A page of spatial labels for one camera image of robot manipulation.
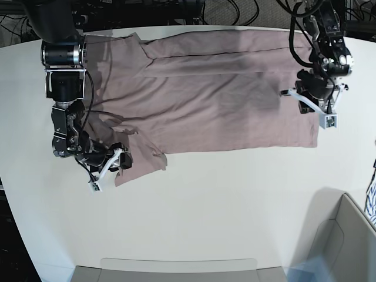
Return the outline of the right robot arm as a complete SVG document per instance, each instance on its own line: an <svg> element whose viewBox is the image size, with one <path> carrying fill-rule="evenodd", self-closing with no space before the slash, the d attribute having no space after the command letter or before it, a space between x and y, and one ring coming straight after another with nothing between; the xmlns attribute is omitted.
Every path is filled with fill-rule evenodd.
<svg viewBox="0 0 376 282"><path fill-rule="evenodd" d="M35 33L41 38L41 62L45 67L45 93L55 104L53 153L74 157L89 173L129 169L132 160L125 145L101 144L84 130L91 107L85 107L86 39L75 28L69 1L22 1Z"/></svg>

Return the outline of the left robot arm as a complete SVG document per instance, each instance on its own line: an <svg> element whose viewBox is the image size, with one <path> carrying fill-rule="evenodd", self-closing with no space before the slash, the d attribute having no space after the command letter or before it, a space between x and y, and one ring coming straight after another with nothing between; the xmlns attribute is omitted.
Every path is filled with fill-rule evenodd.
<svg viewBox="0 0 376 282"><path fill-rule="evenodd" d="M348 89L340 79L352 73L354 64L344 42L339 16L331 1L297 1L288 13L291 15L289 50L295 61L304 67L298 72L293 89L298 96L300 113L333 114L336 99L341 91ZM303 20L301 31L311 46L308 62L294 49L297 18Z"/></svg>

